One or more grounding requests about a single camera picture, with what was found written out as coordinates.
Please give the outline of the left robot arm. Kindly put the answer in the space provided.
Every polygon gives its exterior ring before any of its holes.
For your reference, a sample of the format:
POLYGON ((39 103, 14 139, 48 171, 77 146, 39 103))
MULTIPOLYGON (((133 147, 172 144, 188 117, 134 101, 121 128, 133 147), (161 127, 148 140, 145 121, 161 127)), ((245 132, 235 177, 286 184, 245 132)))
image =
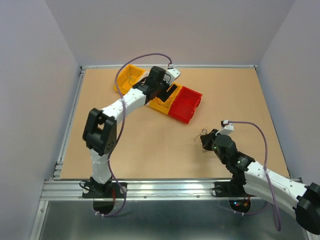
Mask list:
POLYGON ((111 193, 112 173, 108 166, 110 154, 118 143, 117 132, 119 123, 134 110, 147 105, 155 98, 166 101, 176 90, 174 81, 181 72, 171 67, 163 69, 153 66, 149 74, 135 83, 130 90, 113 104, 102 109, 93 108, 89 111, 82 139, 90 151, 92 175, 89 182, 83 185, 84 192, 95 192, 100 197, 111 193))

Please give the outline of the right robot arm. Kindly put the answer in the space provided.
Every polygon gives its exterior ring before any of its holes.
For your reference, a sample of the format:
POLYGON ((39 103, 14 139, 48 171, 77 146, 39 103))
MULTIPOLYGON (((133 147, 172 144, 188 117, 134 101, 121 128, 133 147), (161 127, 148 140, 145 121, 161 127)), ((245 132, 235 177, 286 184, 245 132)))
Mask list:
POLYGON ((215 197, 255 196, 291 215, 306 231, 320 233, 320 186, 303 184, 279 175, 244 154, 230 136, 217 129, 200 136, 202 147, 216 154, 232 174, 229 181, 215 181, 215 197))

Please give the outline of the near yellow bin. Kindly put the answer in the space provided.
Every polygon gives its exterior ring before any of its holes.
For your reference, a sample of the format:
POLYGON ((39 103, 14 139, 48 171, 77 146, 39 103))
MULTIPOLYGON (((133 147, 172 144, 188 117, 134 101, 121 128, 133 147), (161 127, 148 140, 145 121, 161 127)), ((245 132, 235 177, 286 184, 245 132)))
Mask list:
POLYGON ((183 85, 176 83, 178 86, 177 89, 173 92, 173 94, 168 98, 166 102, 162 102, 159 98, 155 98, 148 103, 148 107, 156 110, 164 115, 168 115, 170 108, 181 91, 183 85))

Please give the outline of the yellow bin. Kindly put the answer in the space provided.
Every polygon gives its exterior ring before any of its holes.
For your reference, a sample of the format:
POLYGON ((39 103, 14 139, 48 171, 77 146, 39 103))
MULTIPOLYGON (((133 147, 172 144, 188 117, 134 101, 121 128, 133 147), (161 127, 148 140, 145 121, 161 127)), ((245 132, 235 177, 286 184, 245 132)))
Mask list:
POLYGON ((166 102, 162 102, 159 98, 155 98, 148 103, 148 107, 156 110, 164 115, 168 115, 170 108, 181 91, 183 85, 176 83, 178 86, 177 89, 173 92, 173 94, 168 98, 166 102))
POLYGON ((143 73, 147 71, 135 65, 128 64, 118 75, 117 84, 120 92, 125 95, 134 84, 140 81, 143 73))

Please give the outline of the white bin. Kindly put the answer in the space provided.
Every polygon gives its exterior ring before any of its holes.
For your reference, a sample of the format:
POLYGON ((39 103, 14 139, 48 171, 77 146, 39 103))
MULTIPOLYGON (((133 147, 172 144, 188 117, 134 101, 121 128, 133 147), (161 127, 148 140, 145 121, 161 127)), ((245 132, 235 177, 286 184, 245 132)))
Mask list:
POLYGON ((141 76, 141 78, 140 78, 139 81, 145 84, 146 81, 147 81, 147 79, 148 79, 148 77, 149 77, 149 74, 150 74, 150 71, 149 71, 149 70, 145 71, 145 72, 142 74, 142 76, 141 76))

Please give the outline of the red bin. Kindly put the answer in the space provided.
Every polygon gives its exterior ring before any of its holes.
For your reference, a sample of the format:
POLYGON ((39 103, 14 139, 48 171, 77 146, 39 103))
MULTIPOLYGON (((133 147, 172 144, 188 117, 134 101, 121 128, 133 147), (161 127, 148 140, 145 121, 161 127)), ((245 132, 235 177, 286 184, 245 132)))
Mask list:
POLYGON ((175 97, 168 115, 184 124, 189 124, 203 94, 183 86, 175 97))

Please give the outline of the far yellow bin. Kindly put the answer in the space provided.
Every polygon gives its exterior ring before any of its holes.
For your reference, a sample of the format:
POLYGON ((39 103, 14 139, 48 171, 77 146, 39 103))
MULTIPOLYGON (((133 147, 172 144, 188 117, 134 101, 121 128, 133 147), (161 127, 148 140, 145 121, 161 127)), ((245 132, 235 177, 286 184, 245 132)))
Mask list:
POLYGON ((147 71, 135 65, 128 64, 118 75, 117 84, 120 92, 125 95, 134 84, 140 81, 143 73, 147 71))

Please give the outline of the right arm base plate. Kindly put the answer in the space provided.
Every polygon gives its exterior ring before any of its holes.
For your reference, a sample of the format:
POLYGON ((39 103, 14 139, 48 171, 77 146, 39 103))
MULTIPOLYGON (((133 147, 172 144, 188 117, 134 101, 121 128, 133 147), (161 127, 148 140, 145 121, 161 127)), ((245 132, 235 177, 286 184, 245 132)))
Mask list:
POLYGON ((231 181, 214 181, 211 195, 216 198, 227 198, 231 211, 241 216, 253 216, 259 214, 262 210, 251 211, 251 195, 245 193, 241 185, 232 183, 231 181))

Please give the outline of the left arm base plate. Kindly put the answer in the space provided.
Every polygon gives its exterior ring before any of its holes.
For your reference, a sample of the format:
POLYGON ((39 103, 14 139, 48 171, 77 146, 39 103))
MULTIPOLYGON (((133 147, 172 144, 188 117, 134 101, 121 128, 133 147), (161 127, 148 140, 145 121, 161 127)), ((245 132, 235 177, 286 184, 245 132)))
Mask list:
POLYGON ((82 198, 93 200, 92 208, 96 216, 103 218, 115 217, 124 208, 128 184, 109 180, 106 184, 82 180, 79 182, 82 198))

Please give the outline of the aluminium table frame rail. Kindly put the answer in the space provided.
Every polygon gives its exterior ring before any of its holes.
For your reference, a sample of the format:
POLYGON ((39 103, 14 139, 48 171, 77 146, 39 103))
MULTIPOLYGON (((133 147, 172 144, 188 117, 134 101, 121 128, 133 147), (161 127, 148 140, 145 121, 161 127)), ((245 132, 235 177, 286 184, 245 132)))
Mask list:
POLYGON ((87 68, 75 99, 71 127, 61 152, 59 180, 46 181, 35 222, 37 240, 301 240, 307 230, 287 212, 256 196, 251 211, 234 214, 227 198, 211 195, 215 181, 232 174, 200 136, 233 123, 228 136, 238 151, 264 169, 291 179, 258 80, 252 68, 177 68, 174 84, 202 94, 189 124, 143 105, 117 125, 120 136, 109 157, 111 180, 127 183, 124 208, 112 217, 93 210, 82 198, 80 181, 92 176, 83 133, 90 110, 101 110, 123 96, 113 86, 122 70, 87 68))

